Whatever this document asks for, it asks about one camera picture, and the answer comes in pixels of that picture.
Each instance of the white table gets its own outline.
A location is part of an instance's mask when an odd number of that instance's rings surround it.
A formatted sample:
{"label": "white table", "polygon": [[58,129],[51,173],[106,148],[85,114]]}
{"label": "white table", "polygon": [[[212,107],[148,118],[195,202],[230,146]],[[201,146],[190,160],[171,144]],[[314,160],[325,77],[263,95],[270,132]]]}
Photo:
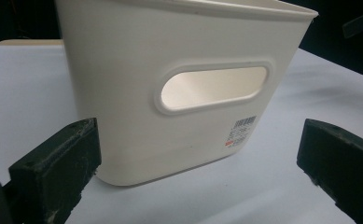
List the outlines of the white table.
{"label": "white table", "polygon": [[[363,76],[299,49],[247,145],[133,188],[94,177],[67,223],[354,223],[297,166],[305,119],[363,137]],[[0,46],[0,182],[77,120],[63,47]]]}

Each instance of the oval handle cutout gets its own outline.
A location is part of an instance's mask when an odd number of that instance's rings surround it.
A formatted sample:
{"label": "oval handle cutout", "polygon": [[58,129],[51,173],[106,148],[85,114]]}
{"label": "oval handle cutout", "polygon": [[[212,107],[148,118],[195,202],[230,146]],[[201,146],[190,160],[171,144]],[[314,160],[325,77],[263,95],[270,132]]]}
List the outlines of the oval handle cutout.
{"label": "oval handle cutout", "polygon": [[179,73],[164,85],[162,105],[176,112],[249,99],[261,90],[267,76],[264,66]]}

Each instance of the white plastic bin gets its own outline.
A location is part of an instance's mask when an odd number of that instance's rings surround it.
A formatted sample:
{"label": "white plastic bin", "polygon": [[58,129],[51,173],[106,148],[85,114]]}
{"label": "white plastic bin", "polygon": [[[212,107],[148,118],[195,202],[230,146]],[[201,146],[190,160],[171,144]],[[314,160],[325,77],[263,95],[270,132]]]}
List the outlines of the white plastic bin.
{"label": "white plastic bin", "polygon": [[273,0],[57,0],[98,176],[128,186],[242,148],[317,15]]}

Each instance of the bin's top edge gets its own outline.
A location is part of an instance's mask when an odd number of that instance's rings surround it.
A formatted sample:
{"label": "bin's top edge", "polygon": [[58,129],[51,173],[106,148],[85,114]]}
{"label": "bin's top edge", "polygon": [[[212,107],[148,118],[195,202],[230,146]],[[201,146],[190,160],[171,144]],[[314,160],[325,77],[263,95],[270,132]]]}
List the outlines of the bin's top edge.
{"label": "bin's top edge", "polygon": [[314,10],[278,0],[143,0],[191,7],[205,7],[261,15],[285,16],[312,20],[318,15]]}

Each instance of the barcode sticker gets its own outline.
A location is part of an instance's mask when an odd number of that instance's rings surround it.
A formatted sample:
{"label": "barcode sticker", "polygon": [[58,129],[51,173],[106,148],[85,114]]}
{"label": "barcode sticker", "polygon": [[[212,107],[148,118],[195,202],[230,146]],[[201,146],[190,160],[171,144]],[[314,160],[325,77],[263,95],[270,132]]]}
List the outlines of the barcode sticker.
{"label": "barcode sticker", "polygon": [[256,117],[257,116],[237,120],[233,128],[230,130],[230,135],[225,143],[225,147],[231,148],[241,145],[250,134],[251,127],[253,126]]}

